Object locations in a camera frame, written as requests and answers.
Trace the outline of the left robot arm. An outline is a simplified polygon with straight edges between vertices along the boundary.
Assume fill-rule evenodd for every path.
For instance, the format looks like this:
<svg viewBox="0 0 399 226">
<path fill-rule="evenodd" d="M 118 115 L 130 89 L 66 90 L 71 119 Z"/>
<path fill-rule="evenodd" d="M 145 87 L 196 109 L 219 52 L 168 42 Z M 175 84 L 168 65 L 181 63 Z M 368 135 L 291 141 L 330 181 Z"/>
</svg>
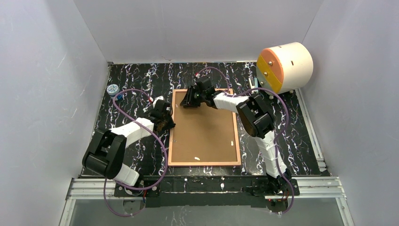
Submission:
<svg viewBox="0 0 399 226">
<path fill-rule="evenodd" d="M 139 173 L 123 163 L 125 150 L 142 138 L 174 128 L 176 124 L 172 114 L 171 103 L 156 99 L 142 117 L 120 127 L 95 130 L 82 159 L 83 167 L 125 187 L 139 190 L 134 187 Z"/>
</svg>

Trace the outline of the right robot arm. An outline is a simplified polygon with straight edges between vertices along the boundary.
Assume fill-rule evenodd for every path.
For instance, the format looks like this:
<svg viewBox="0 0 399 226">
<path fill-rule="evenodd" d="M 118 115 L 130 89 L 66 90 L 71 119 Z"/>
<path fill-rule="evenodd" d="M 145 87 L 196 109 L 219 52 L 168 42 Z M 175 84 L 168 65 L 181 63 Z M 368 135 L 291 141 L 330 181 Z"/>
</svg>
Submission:
<svg viewBox="0 0 399 226">
<path fill-rule="evenodd" d="M 180 106 L 200 107 L 202 103 L 214 109 L 228 110 L 238 114 L 245 131 L 255 139 L 263 156 L 268 178 L 267 188 L 285 197 L 294 195 L 292 174 L 287 168 L 275 143 L 275 123 L 268 106 L 259 94 L 233 95 L 216 90 L 208 77 L 202 77 L 188 87 Z"/>
</svg>

